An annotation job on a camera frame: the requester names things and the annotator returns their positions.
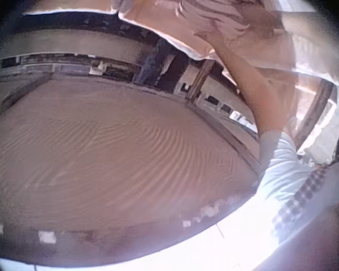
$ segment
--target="skin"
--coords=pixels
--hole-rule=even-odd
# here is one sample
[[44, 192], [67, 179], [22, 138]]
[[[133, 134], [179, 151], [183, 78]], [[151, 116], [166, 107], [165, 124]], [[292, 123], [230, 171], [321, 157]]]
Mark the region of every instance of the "skin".
[[255, 67], [226, 46], [215, 23], [211, 23], [210, 31], [197, 32], [195, 35], [212, 45], [231, 74], [254, 114], [259, 136], [270, 130], [291, 135], [287, 127], [286, 110], [277, 91]]

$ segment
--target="checkered fabric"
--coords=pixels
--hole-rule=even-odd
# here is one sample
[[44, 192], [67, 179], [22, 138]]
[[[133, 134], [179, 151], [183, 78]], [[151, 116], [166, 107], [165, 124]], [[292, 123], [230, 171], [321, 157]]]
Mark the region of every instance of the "checkered fabric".
[[[333, 161], [330, 165], [339, 162], [339, 139], [337, 142], [336, 152]], [[325, 174], [330, 165], [320, 167], [314, 170], [301, 188], [294, 194], [284, 206], [281, 207], [277, 216], [272, 220], [273, 223], [273, 234], [278, 233], [286, 225], [296, 220], [304, 210], [306, 203], [312, 199], [314, 194], [318, 192], [325, 181]]]

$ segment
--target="wooden floor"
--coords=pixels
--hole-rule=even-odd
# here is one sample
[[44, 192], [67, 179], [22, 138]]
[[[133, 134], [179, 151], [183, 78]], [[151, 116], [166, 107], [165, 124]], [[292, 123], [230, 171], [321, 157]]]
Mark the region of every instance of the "wooden floor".
[[134, 259], [214, 225], [255, 181], [180, 100], [51, 80], [0, 117], [0, 253], [61, 266]]

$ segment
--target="cloth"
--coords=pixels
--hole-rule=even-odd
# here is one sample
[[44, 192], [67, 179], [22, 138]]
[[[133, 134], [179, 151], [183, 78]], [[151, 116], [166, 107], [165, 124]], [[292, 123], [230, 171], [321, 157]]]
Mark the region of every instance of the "cloth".
[[[301, 6], [297, 10], [308, 10]], [[210, 21], [215, 20], [228, 46], [250, 64], [316, 76], [339, 86], [339, 55], [330, 54], [324, 42], [315, 44], [312, 31], [305, 37], [307, 25], [290, 23], [287, 27], [291, 32], [286, 29], [274, 32], [274, 27], [282, 22], [256, 0], [41, 0], [27, 14], [63, 11], [118, 12], [120, 19], [154, 31], [198, 60], [219, 60], [212, 46], [193, 35], [195, 31], [208, 29]], [[298, 15], [307, 19], [306, 12]], [[226, 70], [224, 75], [231, 77]]]

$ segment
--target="wooden beam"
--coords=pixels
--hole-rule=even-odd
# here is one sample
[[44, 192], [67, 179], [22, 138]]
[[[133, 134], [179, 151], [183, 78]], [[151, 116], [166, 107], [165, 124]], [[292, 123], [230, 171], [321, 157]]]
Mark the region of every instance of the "wooden beam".
[[328, 99], [333, 91], [334, 84], [322, 79], [319, 85], [319, 89], [315, 94], [314, 100], [312, 101], [309, 110], [307, 111], [301, 125], [298, 129], [298, 133], [295, 135], [294, 143], [296, 150], [303, 145], [311, 131], [319, 121], [325, 106], [328, 103]]
[[214, 64], [215, 61], [211, 59], [206, 59], [203, 62], [201, 69], [199, 70], [196, 78], [193, 81], [190, 91], [187, 93], [186, 99], [194, 102]]

